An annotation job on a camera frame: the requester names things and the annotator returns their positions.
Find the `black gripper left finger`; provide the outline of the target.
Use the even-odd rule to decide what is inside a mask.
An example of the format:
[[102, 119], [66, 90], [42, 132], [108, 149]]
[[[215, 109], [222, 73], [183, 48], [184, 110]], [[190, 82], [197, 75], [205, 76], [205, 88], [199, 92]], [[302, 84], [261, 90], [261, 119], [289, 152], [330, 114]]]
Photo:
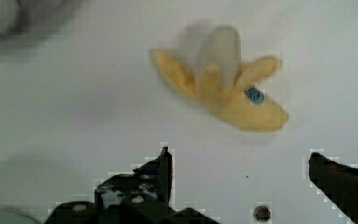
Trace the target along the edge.
[[168, 147], [130, 174], [117, 174], [94, 190], [94, 200], [58, 205], [45, 224], [219, 224], [193, 208], [169, 206], [173, 161]]

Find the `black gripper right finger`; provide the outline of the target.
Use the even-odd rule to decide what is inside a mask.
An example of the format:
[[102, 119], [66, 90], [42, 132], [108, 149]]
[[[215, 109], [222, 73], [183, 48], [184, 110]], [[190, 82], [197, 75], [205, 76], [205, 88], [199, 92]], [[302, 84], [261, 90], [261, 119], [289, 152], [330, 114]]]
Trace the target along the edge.
[[345, 214], [358, 224], [358, 168], [332, 161], [313, 152], [308, 159], [309, 180]]

